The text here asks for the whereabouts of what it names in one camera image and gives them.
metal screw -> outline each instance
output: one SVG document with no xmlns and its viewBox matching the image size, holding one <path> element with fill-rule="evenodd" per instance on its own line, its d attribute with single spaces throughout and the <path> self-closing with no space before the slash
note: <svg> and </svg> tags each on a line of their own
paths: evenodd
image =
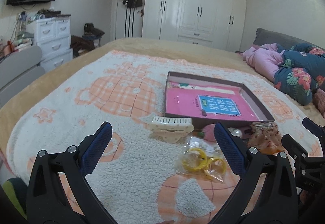
<svg viewBox="0 0 325 224">
<path fill-rule="evenodd" d="M 74 153 L 76 150 L 77 150 L 77 147 L 76 147 L 76 146 L 70 146 L 69 149 L 68 149 L 68 152 L 72 154 L 72 153 Z"/>
<path fill-rule="evenodd" d="M 249 148 L 249 151 L 252 153 L 252 154 L 257 154 L 257 149 L 255 147 L 251 147 Z"/>
<path fill-rule="evenodd" d="M 38 153 L 38 156 L 39 157 L 43 157 L 45 155 L 45 151 L 44 150 L 41 150 L 39 153 Z"/>
<path fill-rule="evenodd" d="M 280 152 L 280 156 L 281 156 L 282 158 L 287 158 L 287 154 L 286 154 L 286 153 L 284 153 L 283 151 L 282 151 L 282 152 Z"/>
</svg>

plastic bag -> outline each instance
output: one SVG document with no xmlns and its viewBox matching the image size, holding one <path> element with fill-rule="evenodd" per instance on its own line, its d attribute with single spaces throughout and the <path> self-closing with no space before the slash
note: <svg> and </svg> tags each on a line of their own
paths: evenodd
<svg viewBox="0 0 325 224">
<path fill-rule="evenodd" d="M 224 182 L 227 162 L 219 145 L 197 137 L 187 137 L 183 153 L 176 163 L 179 173 L 201 175 L 215 182 Z"/>
<path fill-rule="evenodd" d="M 285 151 L 281 144 L 282 135 L 275 122 L 250 124 L 252 136 L 248 141 L 248 147 L 256 147 L 262 154 L 276 154 Z"/>
</svg>

blue gripper pad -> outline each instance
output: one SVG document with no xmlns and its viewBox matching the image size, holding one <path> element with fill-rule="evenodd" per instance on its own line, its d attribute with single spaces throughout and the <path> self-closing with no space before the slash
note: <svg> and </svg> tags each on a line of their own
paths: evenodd
<svg viewBox="0 0 325 224">
<path fill-rule="evenodd" d="M 103 155 L 103 152 L 112 139 L 112 134 L 112 126 L 111 124 L 107 123 L 90 144 L 89 148 L 81 158 L 81 166 L 79 171 L 83 177 L 92 174 L 98 161 Z"/>
<path fill-rule="evenodd" d="M 232 135 L 218 123 L 214 127 L 214 137 L 233 173 L 243 178 L 246 174 L 245 158 L 233 141 Z"/>
</svg>

white wardrobe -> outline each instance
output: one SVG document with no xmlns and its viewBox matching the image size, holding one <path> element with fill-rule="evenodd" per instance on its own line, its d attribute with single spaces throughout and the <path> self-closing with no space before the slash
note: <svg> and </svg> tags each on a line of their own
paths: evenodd
<svg viewBox="0 0 325 224">
<path fill-rule="evenodd" d="M 142 37 L 239 50 L 246 0 L 146 0 Z"/>
</svg>

beige bedspread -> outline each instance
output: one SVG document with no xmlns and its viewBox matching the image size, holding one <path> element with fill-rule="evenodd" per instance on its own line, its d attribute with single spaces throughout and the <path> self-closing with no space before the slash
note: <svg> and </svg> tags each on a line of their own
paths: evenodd
<svg viewBox="0 0 325 224">
<path fill-rule="evenodd" d="M 158 56 L 168 59 L 185 59 L 188 62 L 231 68 L 259 75 L 254 69 L 249 67 L 238 54 L 235 53 L 187 43 L 157 41 L 142 38 L 117 40 L 88 54 L 80 56 L 52 72 L 43 75 L 18 95 L 13 97 L 2 109 L 0 109 L 0 150 L 4 156 L 6 156 L 7 143 L 15 124 L 32 106 L 49 95 L 61 83 L 66 81 L 82 67 L 94 62 L 111 50 Z M 323 119 L 320 112 L 313 104 L 300 106 L 289 96 L 287 96 L 287 98 L 297 105 L 306 116 L 314 122 L 323 126 L 325 125 L 325 119 Z"/>
</svg>

